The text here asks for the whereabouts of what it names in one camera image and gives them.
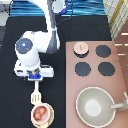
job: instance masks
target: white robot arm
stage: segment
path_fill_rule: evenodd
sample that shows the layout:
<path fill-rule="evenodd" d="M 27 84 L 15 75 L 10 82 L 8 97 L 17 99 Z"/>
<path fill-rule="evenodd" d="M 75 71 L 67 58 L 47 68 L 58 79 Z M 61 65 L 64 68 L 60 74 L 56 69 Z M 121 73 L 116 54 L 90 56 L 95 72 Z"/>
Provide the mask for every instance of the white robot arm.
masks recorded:
<path fill-rule="evenodd" d="M 48 32 L 27 31 L 21 36 L 15 44 L 18 60 L 14 71 L 17 76 L 27 77 L 30 81 L 43 80 L 43 77 L 53 77 L 54 71 L 49 65 L 41 65 L 38 52 L 54 54 L 59 50 L 60 41 L 52 10 L 52 0 L 28 1 L 43 10 Z"/>

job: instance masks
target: bowl rim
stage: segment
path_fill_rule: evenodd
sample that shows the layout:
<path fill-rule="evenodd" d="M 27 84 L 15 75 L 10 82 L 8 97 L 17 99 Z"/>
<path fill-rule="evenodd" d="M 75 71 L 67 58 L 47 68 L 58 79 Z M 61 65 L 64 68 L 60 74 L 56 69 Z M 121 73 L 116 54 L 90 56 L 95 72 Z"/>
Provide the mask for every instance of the bowl rim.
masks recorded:
<path fill-rule="evenodd" d="M 110 119 L 110 121 L 107 122 L 106 124 L 100 125 L 100 126 L 96 126 L 96 125 L 91 125 L 91 124 L 89 124 L 88 122 L 86 122 L 86 121 L 82 118 L 82 116 L 81 116 L 80 113 L 79 113 L 79 110 L 78 110 L 78 100 L 79 100 L 80 96 L 81 96 L 86 90 L 90 90 L 90 89 L 97 89 L 97 90 L 103 91 L 104 93 L 106 93 L 106 94 L 109 96 L 109 98 L 111 99 L 112 103 L 114 104 L 113 98 L 112 98 L 111 95 L 110 95 L 107 91 L 105 91 L 104 89 L 102 89 L 102 88 L 100 88 L 100 87 L 87 87 L 87 88 L 84 88 L 82 91 L 80 91 L 80 93 L 78 94 L 78 96 L 77 96 L 77 98 L 76 98 L 76 111 L 77 111 L 77 114 L 78 114 L 78 116 L 80 117 L 80 119 L 81 119 L 85 124 L 87 124 L 87 125 L 90 126 L 90 127 L 94 127 L 94 128 L 95 128 L 95 127 L 98 127 L 98 128 L 106 127 L 106 126 L 108 126 L 109 124 L 111 124 L 112 121 L 114 120 L 114 118 L 115 118 L 115 113 L 116 113 L 116 109 L 113 110 L 113 116 L 112 116 L 112 118 Z"/>

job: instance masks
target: black burner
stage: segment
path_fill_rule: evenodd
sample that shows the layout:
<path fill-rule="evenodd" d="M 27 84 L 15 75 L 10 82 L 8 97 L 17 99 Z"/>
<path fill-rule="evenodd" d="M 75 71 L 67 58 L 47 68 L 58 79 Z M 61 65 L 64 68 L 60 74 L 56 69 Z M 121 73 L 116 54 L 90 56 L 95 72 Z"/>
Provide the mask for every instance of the black burner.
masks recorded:
<path fill-rule="evenodd" d="M 89 75 L 90 71 L 91 68 L 86 62 L 79 62 L 75 66 L 75 72 L 79 76 L 87 76 Z"/>
<path fill-rule="evenodd" d="M 96 48 L 96 54 L 100 57 L 106 58 L 111 55 L 111 49 L 106 45 L 99 45 Z"/>
<path fill-rule="evenodd" d="M 98 70 L 103 76 L 112 76 L 115 72 L 114 66 L 109 62 L 100 63 Z"/>

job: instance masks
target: black tabletop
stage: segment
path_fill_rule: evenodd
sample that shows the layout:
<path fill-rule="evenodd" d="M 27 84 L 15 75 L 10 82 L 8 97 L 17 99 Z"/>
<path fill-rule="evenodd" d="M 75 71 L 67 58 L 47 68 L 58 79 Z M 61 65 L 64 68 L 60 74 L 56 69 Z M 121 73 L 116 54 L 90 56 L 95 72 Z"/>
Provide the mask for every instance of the black tabletop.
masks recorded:
<path fill-rule="evenodd" d="M 68 17 L 56 17 L 59 22 Z M 15 43 L 25 31 L 45 30 L 44 17 L 9 17 L 2 49 L 0 51 L 0 127 L 34 128 L 30 113 L 31 93 L 34 82 L 16 79 L 13 76 L 17 60 Z M 55 119 L 49 128 L 66 128 L 66 41 L 110 41 L 107 16 L 78 16 L 58 25 L 60 50 L 53 54 L 40 53 L 42 64 L 53 66 L 55 76 L 44 78 L 40 83 L 42 102 L 55 110 Z"/>

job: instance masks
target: blue wall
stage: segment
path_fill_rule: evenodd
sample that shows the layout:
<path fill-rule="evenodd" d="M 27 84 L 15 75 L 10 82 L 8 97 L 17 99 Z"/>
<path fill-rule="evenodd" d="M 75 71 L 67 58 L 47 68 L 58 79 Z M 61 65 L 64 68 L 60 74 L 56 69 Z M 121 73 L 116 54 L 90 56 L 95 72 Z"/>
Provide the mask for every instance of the blue wall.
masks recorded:
<path fill-rule="evenodd" d="M 106 15 L 103 0 L 73 0 L 73 15 Z M 68 0 L 68 10 L 62 16 L 72 13 L 71 0 Z M 27 0 L 14 0 L 11 16 L 42 16 L 42 10 Z"/>

